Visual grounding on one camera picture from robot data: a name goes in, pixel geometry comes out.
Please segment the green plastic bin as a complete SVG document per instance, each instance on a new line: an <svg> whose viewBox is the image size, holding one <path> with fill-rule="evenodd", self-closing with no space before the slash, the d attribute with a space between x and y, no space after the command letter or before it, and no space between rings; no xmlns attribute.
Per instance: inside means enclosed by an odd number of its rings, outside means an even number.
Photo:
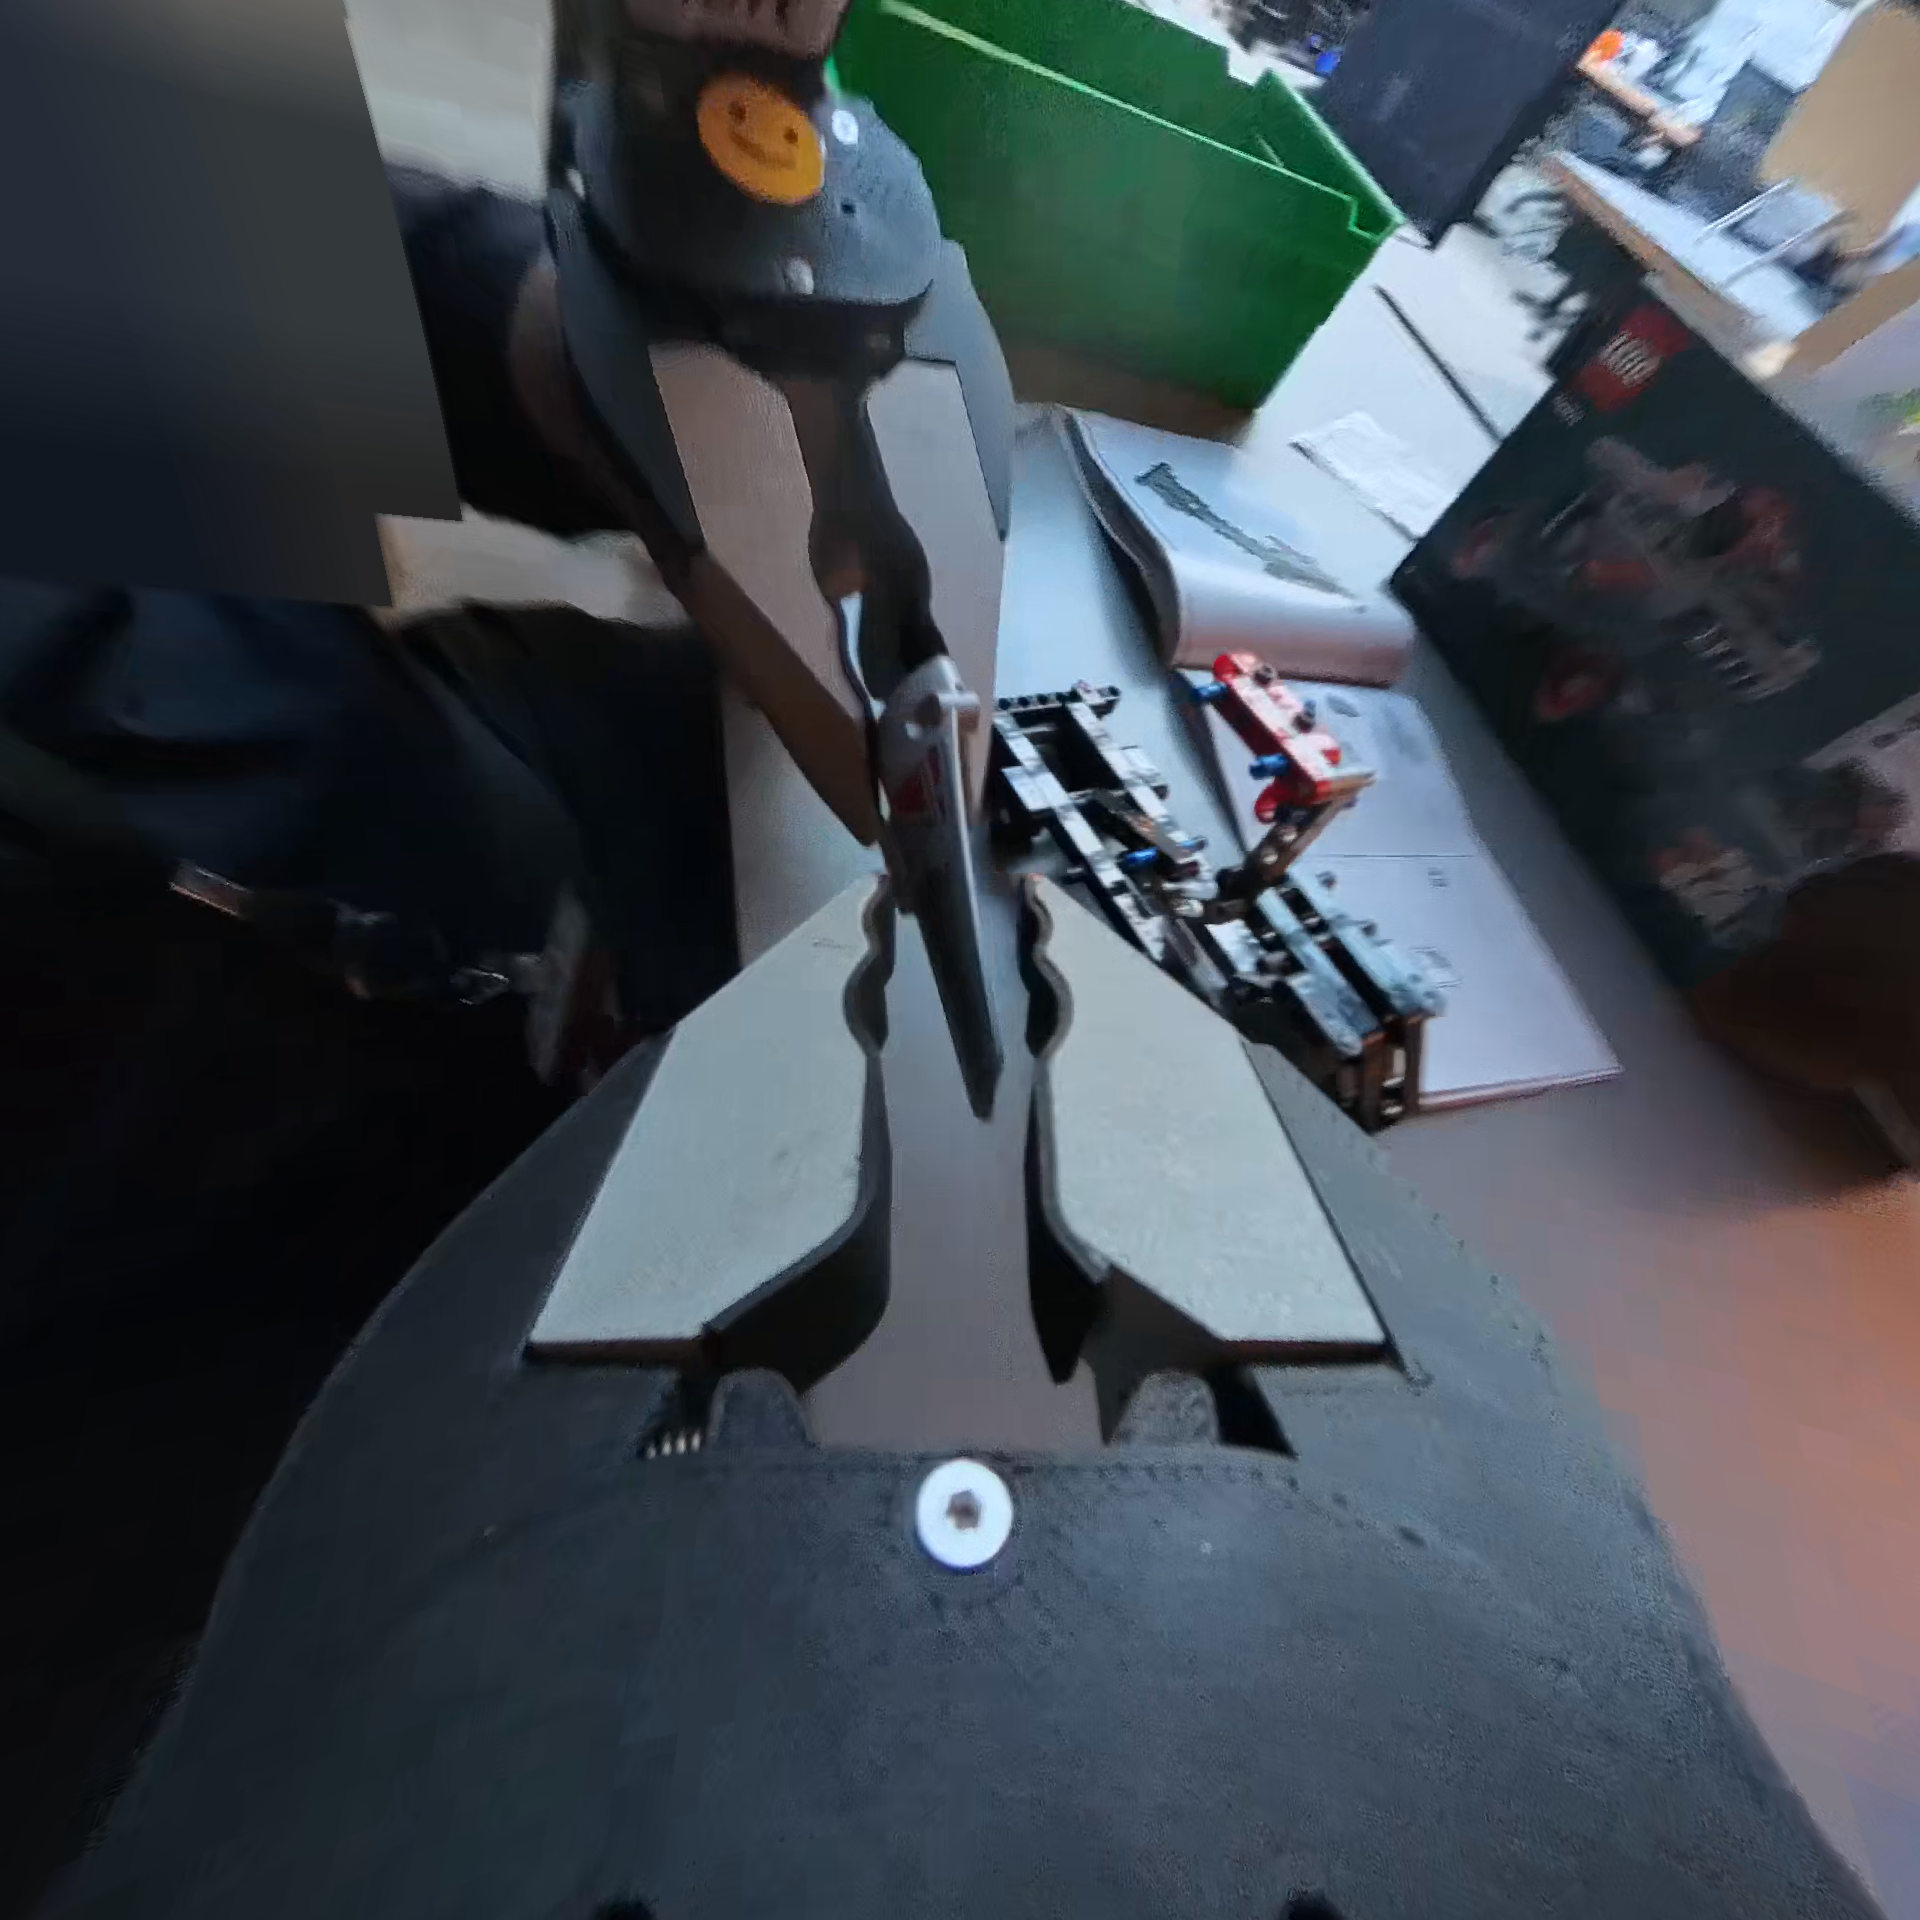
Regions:
<svg viewBox="0 0 1920 1920"><path fill-rule="evenodd" d="M855 2L832 69L923 164L1002 342L1238 413L1403 227L1293 86L1132 2Z"/></svg>

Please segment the distant table with orange item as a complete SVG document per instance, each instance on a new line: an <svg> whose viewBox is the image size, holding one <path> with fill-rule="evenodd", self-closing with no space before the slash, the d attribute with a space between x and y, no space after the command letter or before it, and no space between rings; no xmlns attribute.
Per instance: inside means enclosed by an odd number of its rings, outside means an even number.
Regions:
<svg viewBox="0 0 1920 1920"><path fill-rule="evenodd" d="M1572 76L1621 110L1642 136L1670 150L1687 150L1702 139L1702 129L1651 89L1651 68L1659 54L1659 45L1648 37L1603 29L1590 47L1581 50Z"/></svg>

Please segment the wooden background table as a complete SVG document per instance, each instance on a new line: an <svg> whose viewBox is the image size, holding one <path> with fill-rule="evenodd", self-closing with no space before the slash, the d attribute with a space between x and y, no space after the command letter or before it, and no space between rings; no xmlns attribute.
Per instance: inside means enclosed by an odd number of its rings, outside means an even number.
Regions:
<svg viewBox="0 0 1920 1920"><path fill-rule="evenodd" d="M1755 384L1774 384L1787 368L1817 309L1771 252L1564 150L1547 150L1540 174L1720 357Z"/></svg>

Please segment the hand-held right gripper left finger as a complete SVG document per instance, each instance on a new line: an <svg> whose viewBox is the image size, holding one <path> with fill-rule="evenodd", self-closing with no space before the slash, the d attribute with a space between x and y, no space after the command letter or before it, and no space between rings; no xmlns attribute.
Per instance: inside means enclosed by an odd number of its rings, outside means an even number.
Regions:
<svg viewBox="0 0 1920 1920"><path fill-rule="evenodd" d="M663 1043L524 1352L814 1388L890 1290L890 891L860 878Z"/></svg>

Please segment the white paper sheet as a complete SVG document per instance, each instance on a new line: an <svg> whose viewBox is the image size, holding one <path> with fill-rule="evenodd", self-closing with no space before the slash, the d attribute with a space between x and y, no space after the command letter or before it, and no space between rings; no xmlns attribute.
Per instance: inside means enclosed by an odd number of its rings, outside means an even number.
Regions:
<svg viewBox="0 0 1920 1920"><path fill-rule="evenodd" d="M1455 487L1365 410L1290 435L1290 448L1405 539L1423 539Z"/></svg>

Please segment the open instruction booklet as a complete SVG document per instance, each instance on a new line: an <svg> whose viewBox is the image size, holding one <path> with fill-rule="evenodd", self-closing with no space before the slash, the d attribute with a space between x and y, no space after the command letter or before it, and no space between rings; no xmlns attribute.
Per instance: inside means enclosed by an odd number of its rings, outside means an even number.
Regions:
<svg viewBox="0 0 1920 1920"><path fill-rule="evenodd" d="M1230 445L1068 407L1065 445L1104 533L1147 600L1178 684L1252 655L1371 775L1305 852L1333 905L1441 996L1423 1093L1434 1107L1603 1085L1618 1057L1547 951L1403 691L1414 625L1386 592L1363 508L1263 481Z"/></svg>

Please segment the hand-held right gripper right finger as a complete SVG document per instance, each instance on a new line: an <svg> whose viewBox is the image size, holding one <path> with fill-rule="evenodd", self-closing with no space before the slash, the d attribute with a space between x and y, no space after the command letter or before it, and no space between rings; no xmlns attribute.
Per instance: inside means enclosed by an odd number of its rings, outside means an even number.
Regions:
<svg viewBox="0 0 1920 1920"><path fill-rule="evenodd" d="M1263 1370L1363 1370L1389 1332L1236 1025L1062 882L1025 880L1025 1228L1055 1380L1104 1437L1154 1378L1216 1432Z"/></svg>

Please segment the dark lego box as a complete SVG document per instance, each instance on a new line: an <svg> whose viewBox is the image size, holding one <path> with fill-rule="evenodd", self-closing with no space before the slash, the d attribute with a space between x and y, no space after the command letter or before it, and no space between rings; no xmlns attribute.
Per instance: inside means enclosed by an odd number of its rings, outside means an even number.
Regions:
<svg viewBox="0 0 1920 1920"><path fill-rule="evenodd" d="M1916 520L1648 290L1392 575L1702 1029L1916 1163Z"/></svg>

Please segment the dark standing panel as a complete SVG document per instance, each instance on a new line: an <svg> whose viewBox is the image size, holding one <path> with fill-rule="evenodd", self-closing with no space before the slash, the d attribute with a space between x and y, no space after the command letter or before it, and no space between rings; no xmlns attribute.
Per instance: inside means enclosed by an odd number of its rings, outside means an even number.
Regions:
<svg viewBox="0 0 1920 1920"><path fill-rule="evenodd" d="M1371 2L1310 94L1321 122L1438 244L1542 132L1621 2Z"/></svg>

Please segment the person's dark clothing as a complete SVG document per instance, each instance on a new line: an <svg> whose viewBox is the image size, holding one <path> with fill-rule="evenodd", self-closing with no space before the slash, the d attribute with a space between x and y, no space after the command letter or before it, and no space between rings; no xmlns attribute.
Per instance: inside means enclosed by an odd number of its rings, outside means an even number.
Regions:
<svg viewBox="0 0 1920 1920"><path fill-rule="evenodd" d="M737 970L681 625L2 586L2 1915L341 1352Z"/></svg>

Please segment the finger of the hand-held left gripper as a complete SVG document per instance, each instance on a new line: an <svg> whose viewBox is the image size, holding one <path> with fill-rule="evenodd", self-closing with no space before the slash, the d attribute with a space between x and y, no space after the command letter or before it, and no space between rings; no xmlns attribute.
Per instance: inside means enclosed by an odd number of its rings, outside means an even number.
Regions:
<svg viewBox="0 0 1920 1920"><path fill-rule="evenodd" d="M893 505L924 554L935 628L962 681L991 708L1016 398L963 248L941 248L903 360L869 395L869 420Z"/></svg>
<svg viewBox="0 0 1920 1920"><path fill-rule="evenodd" d="M724 347L660 342L618 290L562 290L598 445L663 581L851 840L879 815L867 723L814 575L814 487L779 388Z"/></svg>

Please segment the grey lego panel piece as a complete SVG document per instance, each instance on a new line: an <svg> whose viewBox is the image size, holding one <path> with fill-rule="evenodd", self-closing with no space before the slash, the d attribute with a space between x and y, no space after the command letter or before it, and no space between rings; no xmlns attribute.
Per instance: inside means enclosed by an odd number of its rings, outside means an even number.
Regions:
<svg viewBox="0 0 1920 1920"><path fill-rule="evenodd" d="M974 1117L991 1117L1002 1072L987 979L966 741L981 704L946 655L909 669L879 704L875 771L900 905L920 922L946 1036Z"/></svg>

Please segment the black and red lego model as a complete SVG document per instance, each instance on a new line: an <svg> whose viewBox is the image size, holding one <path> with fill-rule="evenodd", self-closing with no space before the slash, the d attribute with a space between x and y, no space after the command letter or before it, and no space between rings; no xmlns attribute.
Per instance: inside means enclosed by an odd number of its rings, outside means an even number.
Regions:
<svg viewBox="0 0 1920 1920"><path fill-rule="evenodd" d="M999 695L988 813L1002 849L1050 838L1065 880L1107 926L1241 1036L1270 1045L1363 1133L1426 1107L1427 1029L1445 998L1371 919L1336 902L1308 852L1375 783L1326 723L1252 655L1178 669L1187 711L1223 723L1223 769L1252 779L1255 840L1213 861L1168 783L1118 743L1114 684Z"/></svg>

